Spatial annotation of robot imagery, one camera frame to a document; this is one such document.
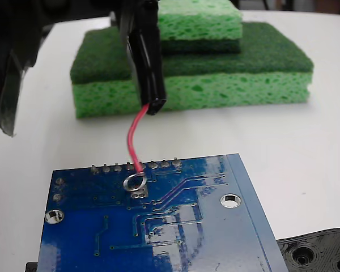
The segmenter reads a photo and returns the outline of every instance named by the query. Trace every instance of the circuit board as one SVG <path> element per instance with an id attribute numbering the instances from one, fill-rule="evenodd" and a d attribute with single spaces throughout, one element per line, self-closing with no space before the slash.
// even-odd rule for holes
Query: circuit board
<path id="1" fill-rule="evenodd" d="M 238 154 L 143 168 L 54 171 L 38 272 L 287 271 Z"/>

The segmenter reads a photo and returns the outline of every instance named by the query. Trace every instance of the sponge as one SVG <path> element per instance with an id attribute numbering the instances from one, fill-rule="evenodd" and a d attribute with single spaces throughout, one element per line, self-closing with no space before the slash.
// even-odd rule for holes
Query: sponge
<path id="1" fill-rule="evenodd" d="M 243 31 L 241 54 L 164 56 L 163 110 L 306 102 L 312 61 L 267 23 L 244 23 Z M 86 34 L 71 78 L 78 118 L 140 108 L 115 28 Z"/>
<path id="2" fill-rule="evenodd" d="M 239 52 L 242 15 L 230 0 L 162 0 L 159 29 L 163 54 Z"/>

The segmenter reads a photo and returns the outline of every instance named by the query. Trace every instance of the white surface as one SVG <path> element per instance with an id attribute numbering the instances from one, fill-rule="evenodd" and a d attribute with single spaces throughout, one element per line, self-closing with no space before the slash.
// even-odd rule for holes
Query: white surface
<path id="1" fill-rule="evenodd" d="M 143 161 L 239 152 L 277 239 L 340 227 L 340 16 L 244 12 L 294 40 L 315 64 L 308 104 L 189 110 L 146 117 Z M 52 170 L 125 163 L 133 116 L 76 120 L 69 71 L 84 32 L 57 25 L 25 81 L 16 137 L 0 132 L 0 271 L 37 261 Z"/>

